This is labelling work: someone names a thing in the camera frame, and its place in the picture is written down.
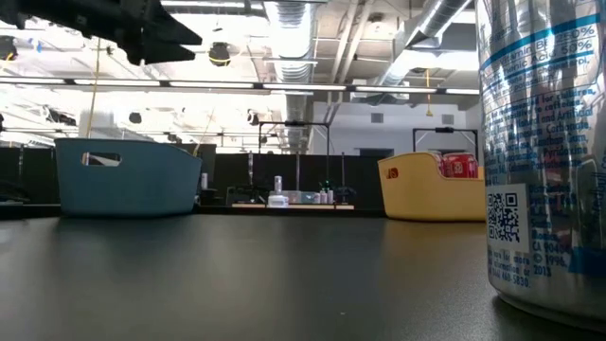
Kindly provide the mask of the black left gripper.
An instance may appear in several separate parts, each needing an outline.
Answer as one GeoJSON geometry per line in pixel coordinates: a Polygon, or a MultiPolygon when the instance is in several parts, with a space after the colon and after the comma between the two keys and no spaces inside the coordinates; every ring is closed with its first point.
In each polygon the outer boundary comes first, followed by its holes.
{"type": "Polygon", "coordinates": [[[180,45],[200,45],[203,39],[174,19],[161,0],[0,0],[0,20],[24,29],[37,17],[98,36],[118,45],[140,45],[144,35],[164,43],[126,50],[131,64],[186,62],[195,53],[180,45]]]}

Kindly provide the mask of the blue plastic bin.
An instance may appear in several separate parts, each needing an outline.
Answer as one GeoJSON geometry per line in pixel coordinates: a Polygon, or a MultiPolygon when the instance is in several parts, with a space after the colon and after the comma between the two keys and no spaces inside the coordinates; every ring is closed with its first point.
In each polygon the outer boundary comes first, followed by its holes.
{"type": "Polygon", "coordinates": [[[173,145],[57,138],[55,147],[66,215],[157,217],[193,209],[202,160],[173,145]]]}

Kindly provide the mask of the yellow plastic bin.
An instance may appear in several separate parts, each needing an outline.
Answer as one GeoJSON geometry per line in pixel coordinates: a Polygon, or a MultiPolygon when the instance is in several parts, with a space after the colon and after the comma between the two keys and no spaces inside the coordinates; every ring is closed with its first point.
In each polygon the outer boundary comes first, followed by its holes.
{"type": "Polygon", "coordinates": [[[483,222],[482,178],[444,177],[429,153],[405,153],[378,162],[383,207],[390,219],[423,222],[483,222]]]}

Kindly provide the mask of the slim silver blue energy can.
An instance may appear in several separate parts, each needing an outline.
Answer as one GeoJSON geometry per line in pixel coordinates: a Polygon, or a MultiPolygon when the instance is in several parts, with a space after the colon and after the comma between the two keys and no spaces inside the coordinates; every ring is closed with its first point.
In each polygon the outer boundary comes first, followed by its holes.
{"type": "Polygon", "coordinates": [[[490,284],[606,333],[606,0],[475,0],[490,284]]]}

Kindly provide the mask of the large black ceiling dome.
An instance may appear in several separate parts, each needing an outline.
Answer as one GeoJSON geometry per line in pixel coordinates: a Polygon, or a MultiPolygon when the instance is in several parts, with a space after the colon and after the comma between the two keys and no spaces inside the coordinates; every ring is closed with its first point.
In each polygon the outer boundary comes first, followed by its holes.
{"type": "Polygon", "coordinates": [[[231,55],[229,53],[229,43],[215,42],[210,47],[207,57],[209,61],[217,67],[225,67],[231,63],[231,55]]]}

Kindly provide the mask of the long linear ceiling light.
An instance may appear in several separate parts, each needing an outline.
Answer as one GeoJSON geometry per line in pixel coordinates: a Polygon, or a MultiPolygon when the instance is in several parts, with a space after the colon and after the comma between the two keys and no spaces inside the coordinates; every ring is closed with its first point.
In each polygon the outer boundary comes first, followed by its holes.
{"type": "Polygon", "coordinates": [[[0,76],[0,84],[13,85],[66,85],[102,86],[124,88],[174,88],[174,89],[220,89],[250,91],[301,91],[301,92],[360,92],[378,94],[426,94],[446,96],[479,96],[477,89],[431,88],[410,86],[376,86],[356,84],[318,83],[268,83],[241,81],[166,81],[166,80],[119,80],[119,79],[57,79],[39,77],[0,76]]]}

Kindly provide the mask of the white bottle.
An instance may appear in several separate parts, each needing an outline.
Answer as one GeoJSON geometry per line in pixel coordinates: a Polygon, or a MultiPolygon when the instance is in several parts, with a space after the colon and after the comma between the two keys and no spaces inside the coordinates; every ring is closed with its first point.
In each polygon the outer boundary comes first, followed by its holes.
{"type": "Polygon", "coordinates": [[[284,194],[282,189],[282,177],[274,177],[274,190],[270,192],[267,201],[268,207],[285,208],[289,205],[289,197],[284,194]]]}

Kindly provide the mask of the clear plastic box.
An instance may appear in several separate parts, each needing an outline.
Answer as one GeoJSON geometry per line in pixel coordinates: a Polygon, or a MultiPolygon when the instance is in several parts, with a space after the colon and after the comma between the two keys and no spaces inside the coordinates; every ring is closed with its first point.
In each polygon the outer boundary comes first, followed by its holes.
{"type": "Polygon", "coordinates": [[[313,191],[284,190],[282,194],[288,198],[290,205],[311,205],[315,203],[315,192],[313,191]]]}

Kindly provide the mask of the black partition panel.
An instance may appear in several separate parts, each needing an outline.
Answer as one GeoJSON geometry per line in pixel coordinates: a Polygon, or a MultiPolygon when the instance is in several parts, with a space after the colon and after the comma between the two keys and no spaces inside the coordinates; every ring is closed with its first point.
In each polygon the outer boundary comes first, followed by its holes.
{"type": "MultiPolygon", "coordinates": [[[[262,154],[253,157],[248,170],[245,153],[217,153],[210,145],[200,147],[203,171],[216,190],[216,203],[233,201],[230,188],[254,183],[270,188],[282,178],[285,190],[318,191],[329,182],[337,198],[361,210],[383,210],[378,156],[262,154]]],[[[0,182],[23,190],[32,204],[52,205],[59,199],[55,151],[50,148],[0,147],[0,182]]]]}

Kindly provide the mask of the narrow silver spiral duct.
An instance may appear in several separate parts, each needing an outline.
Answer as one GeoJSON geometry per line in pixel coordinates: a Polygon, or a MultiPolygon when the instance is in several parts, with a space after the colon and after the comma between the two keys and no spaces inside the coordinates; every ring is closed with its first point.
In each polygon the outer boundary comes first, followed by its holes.
{"type": "MultiPolygon", "coordinates": [[[[315,5],[304,2],[264,2],[270,25],[273,57],[281,60],[274,64],[276,81],[310,83],[312,65],[304,62],[312,58],[312,35],[315,5]]],[[[286,95],[284,121],[311,121],[308,104],[311,98],[286,95]]],[[[291,153],[305,153],[309,145],[310,128],[286,127],[286,149],[291,153]]]]}

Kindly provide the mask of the wide silver spiral duct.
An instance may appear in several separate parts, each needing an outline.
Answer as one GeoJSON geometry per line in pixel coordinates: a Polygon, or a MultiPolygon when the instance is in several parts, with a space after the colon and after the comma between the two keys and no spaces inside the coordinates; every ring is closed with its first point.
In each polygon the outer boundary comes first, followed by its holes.
{"type": "Polygon", "coordinates": [[[393,41],[394,60],[375,85],[397,86],[415,66],[414,46],[424,41],[441,45],[441,38],[472,0],[427,0],[420,15],[401,25],[393,41]]]}

